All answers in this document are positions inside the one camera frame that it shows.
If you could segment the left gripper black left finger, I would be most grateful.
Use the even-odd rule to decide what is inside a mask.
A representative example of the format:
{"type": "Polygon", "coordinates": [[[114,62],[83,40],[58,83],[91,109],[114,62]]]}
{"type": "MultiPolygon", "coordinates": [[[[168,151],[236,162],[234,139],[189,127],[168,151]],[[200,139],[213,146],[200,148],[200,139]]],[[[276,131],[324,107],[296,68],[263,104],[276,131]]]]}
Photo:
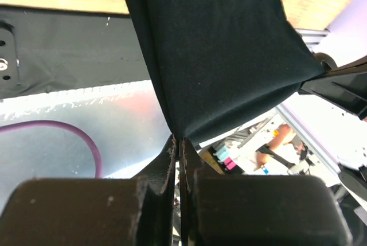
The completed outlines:
{"type": "Polygon", "coordinates": [[[130,179],[30,179],[1,214],[2,245],[171,245],[177,141],[130,179]]]}

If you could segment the black t-shirt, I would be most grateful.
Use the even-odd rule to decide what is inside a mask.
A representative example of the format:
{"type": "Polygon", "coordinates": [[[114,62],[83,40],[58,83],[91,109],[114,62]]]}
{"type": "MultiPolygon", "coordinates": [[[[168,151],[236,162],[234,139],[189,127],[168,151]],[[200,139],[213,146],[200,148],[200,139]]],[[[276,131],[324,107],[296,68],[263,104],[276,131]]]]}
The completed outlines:
{"type": "Polygon", "coordinates": [[[193,144],[324,74],[281,0],[126,0],[170,131],[193,144]]]}

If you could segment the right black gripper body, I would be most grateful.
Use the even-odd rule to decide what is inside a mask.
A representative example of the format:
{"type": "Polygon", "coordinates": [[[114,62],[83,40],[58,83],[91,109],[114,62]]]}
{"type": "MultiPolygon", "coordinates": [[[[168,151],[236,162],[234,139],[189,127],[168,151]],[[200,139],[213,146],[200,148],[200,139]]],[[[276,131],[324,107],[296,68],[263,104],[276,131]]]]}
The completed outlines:
{"type": "Polygon", "coordinates": [[[315,95],[329,103],[366,119],[366,57],[338,67],[329,55],[316,55],[315,59],[326,73],[305,81],[298,93],[315,95]]]}

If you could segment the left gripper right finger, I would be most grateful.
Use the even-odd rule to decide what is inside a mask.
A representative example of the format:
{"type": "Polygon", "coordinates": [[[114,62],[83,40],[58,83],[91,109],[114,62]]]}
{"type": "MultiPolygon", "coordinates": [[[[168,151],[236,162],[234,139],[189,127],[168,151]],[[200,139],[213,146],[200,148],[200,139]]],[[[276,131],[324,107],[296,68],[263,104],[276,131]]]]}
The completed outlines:
{"type": "Polygon", "coordinates": [[[309,175],[222,175],[179,143],[183,245],[351,245],[330,190],[309,175]]]}

